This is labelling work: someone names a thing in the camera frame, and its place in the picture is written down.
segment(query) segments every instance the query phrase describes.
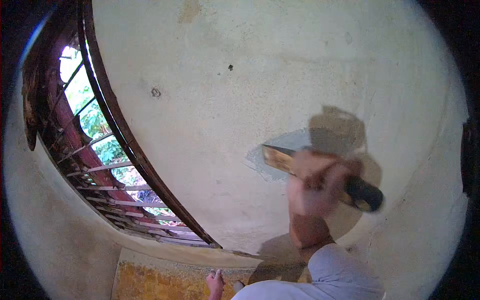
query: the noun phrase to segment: hand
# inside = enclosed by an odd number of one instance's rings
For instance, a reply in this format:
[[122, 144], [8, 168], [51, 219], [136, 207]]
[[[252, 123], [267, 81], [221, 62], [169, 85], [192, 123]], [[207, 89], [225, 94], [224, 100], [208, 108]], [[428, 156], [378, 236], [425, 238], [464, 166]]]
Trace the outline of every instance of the hand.
[[223, 286], [225, 282], [223, 281], [222, 269], [218, 269], [216, 273], [213, 271], [207, 276], [207, 287], [210, 291], [209, 300], [219, 300], [222, 298]]
[[334, 154], [300, 151], [294, 155], [288, 181], [290, 214], [326, 217], [343, 197], [345, 181], [350, 175], [360, 175], [359, 160], [345, 161]]

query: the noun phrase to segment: broken window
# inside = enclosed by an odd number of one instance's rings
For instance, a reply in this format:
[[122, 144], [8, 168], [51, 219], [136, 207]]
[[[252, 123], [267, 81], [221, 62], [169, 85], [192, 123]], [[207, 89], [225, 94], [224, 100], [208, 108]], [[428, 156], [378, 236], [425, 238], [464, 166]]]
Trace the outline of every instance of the broken window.
[[219, 247], [135, 141], [101, 62], [90, 3], [80, 1], [78, 12], [78, 21], [76, 8], [54, 15], [25, 62], [30, 149], [38, 133], [60, 173], [118, 230], [159, 242]]

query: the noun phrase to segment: person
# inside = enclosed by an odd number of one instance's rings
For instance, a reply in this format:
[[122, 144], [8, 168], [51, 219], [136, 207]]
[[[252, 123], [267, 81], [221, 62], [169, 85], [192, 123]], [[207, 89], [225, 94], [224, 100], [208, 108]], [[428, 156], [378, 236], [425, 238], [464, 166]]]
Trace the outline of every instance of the person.
[[[232, 300], [364, 300], [384, 299], [381, 280], [366, 264], [335, 244], [324, 218], [342, 196], [347, 176], [360, 175], [359, 161], [345, 161], [332, 154], [296, 152], [288, 179], [290, 237], [308, 264], [312, 283], [279, 280], [248, 286], [237, 282]], [[209, 300], [220, 300], [224, 281], [221, 270], [206, 278]]]

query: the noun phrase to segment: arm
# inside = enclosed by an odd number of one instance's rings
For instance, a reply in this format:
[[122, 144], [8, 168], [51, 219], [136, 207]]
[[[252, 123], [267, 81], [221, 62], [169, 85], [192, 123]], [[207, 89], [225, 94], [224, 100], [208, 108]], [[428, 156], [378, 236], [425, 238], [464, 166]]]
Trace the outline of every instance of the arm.
[[345, 178], [361, 172], [361, 164], [349, 164], [331, 154], [297, 152], [288, 182], [290, 237], [308, 263], [323, 246], [334, 243], [324, 217], [338, 205]]

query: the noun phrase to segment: window frame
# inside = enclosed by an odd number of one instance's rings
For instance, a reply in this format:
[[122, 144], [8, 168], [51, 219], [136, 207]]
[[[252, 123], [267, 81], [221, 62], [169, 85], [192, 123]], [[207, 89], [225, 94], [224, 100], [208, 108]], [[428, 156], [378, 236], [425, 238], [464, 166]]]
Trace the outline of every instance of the window frame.
[[[182, 245], [191, 245], [191, 246], [208, 246], [210, 248], [221, 248], [204, 230], [203, 228], [196, 222], [196, 220], [188, 213], [188, 211], [180, 204], [178, 199], [175, 195], [170, 191], [170, 189], [166, 186], [166, 184], [162, 181], [159, 177], [151, 163], [149, 162], [148, 158], [144, 154], [143, 150], [137, 143], [135, 137], [132, 134], [124, 116], [121, 113], [120, 107], [117, 102], [117, 98], [111, 89], [110, 83], [108, 81], [107, 72], [105, 70], [100, 50], [98, 48], [98, 44], [96, 42], [95, 36], [95, 28], [94, 28], [94, 21], [93, 21], [93, 10], [92, 4], [90, 0], [78, 0], [74, 3], [70, 3], [70, 5], [61, 5], [59, 9], [54, 13], [52, 18], [49, 22], [51, 22], [51, 26], [46, 26], [44, 31], [41, 35], [44, 35], [44, 38], [40, 37], [37, 41], [38, 49], [42, 49], [44, 54], [36, 54], [34, 57], [30, 59], [31, 66], [43, 66], [48, 69], [48, 66], [45, 66], [43, 60], [46, 60], [44, 57], [46, 53], [48, 53], [48, 49], [50, 46], [55, 45], [55, 41], [52, 41], [52, 38], [55, 36], [61, 36], [63, 29], [66, 29], [70, 26], [72, 29], [75, 27], [75, 24], [72, 24], [72, 21], [76, 21], [76, 29], [78, 33], [78, 42], [80, 45], [80, 53], [82, 55], [82, 62], [76, 68], [76, 70], [71, 75], [69, 81], [63, 88], [60, 88], [60, 92], [57, 94], [58, 99], [55, 99], [52, 104], [47, 103], [47, 113], [45, 112], [45, 102], [42, 103], [41, 100], [37, 100], [37, 95], [41, 95], [41, 82], [38, 79], [38, 72], [36, 69], [32, 71], [28, 67], [24, 70], [26, 73], [24, 74], [24, 89], [26, 88], [27, 91], [24, 93], [24, 113], [25, 113], [25, 132], [27, 135], [27, 141], [31, 150], [35, 147], [35, 139], [33, 138], [35, 132], [37, 132], [38, 137], [43, 144], [45, 151], [47, 152], [48, 156], [56, 165], [57, 170], [59, 173], [64, 177], [64, 179], [76, 189], [78, 195], [80, 195], [83, 200], [89, 204], [89, 206], [94, 209], [97, 214], [102, 216], [106, 221], [108, 221], [113, 227], [116, 229], [125, 232], [130, 235], [134, 236], [141, 236], [147, 239], [157, 240], [159, 242], [173, 242], [175, 244], [182, 244]], [[47, 140], [52, 142], [49, 146], [46, 146], [48, 143], [44, 143], [44, 139], [46, 136], [49, 135], [47, 129], [50, 129], [51, 120], [55, 118], [55, 107], [60, 101], [60, 99], [64, 95], [64, 91], [67, 88], [68, 84], [72, 81], [74, 76], [78, 73], [81, 66], [85, 67], [85, 71], [88, 77], [88, 81], [90, 83], [91, 89], [94, 94], [94, 98], [90, 100], [82, 109], [84, 109], [88, 104], [92, 101], [96, 100], [98, 106], [103, 113], [105, 120], [107, 121], [108, 126], [110, 127], [111, 133], [101, 136], [95, 140], [91, 140], [89, 143], [84, 143], [82, 147], [78, 149], [72, 149], [70, 153], [64, 156], [61, 159], [53, 159], [50, 155], [50, 151], [52, 150], [55, 143], [61, 140], [63, 132], [66, 131], [66, 128], [62, 129], [62, 132], [54, 138], [52, 136], [48, 137]], [[74, 123], [74, 119], [79, 116], [80, 111], [73, 114], [73, 117], [68, 122], [68, 126], [71, 126]], [[72, 157], [77, 154], [78, 152], [84, 150], [85, 148], [90, 147], [91, 145], [107, 138], [108, 136], [114, 136], [121, 146], [122, 150], [126, 154], [129, 162], [125, 163], [117, 163], [113, 165], [102, 165], [101, 167], [94, 167], [88, 170], [80, 170], [78, 172], [67, 172], [63, 171], [60, 167], [60, 163], [66, 159], [72, 159]], [[125, 186], [125, 187], [118, 187], [118, 186], [110, 186], [110, 187], [101, 187], [95, 185], [88, 185], [82, 186], [81, 182], [77, 179], [80, 185], [74, 186], [70, 181], [69, 178], [76, 178], [78, 175], [88, 174], [90, 172], [95, 171], [108, 171], [112, 168], [121, 168], [125, 166], [134, 166], [138, 173], [142, 176], [142, 178], [146, 181], [147, 185], [144, 186]], [[90, 190], [88, 192], [96, 192], [102, 191], [128, 191], [128, 190], [152, 190], [156, 193], [156, 195], [160, 198], [163, 203], [147, 203], [147, 202], [126, 202], [126, 201], [119, 201], [112, 199], [108, 195], [105, 197], [91, 197], [91, 194], [87, 194], [85, 190]], [[108, 205], [116, 205], [116, 208], [108, 207]], [[173, 216], [143, 216], [152, 222], [152, 220], [168, 220], [168, 221], [181, 221], [183, 222], [186, 227], [176, 227], [172, 229], [173, 226], [166, 226], [161, 224], [146, 223], [142, 222], [142, 217], [140, 213], [126, 210], [119, 210], [122, 207], [164, 207], [169, 208], [174, 214]], [[194, 240], [189, 238], [183, 237], [175, 237], [169, 236], [168, 234], [165, 235], [166, 229], [167, 233], [168, 230], [174, 231], [191, 231], [195, 233], [201, 240]]]

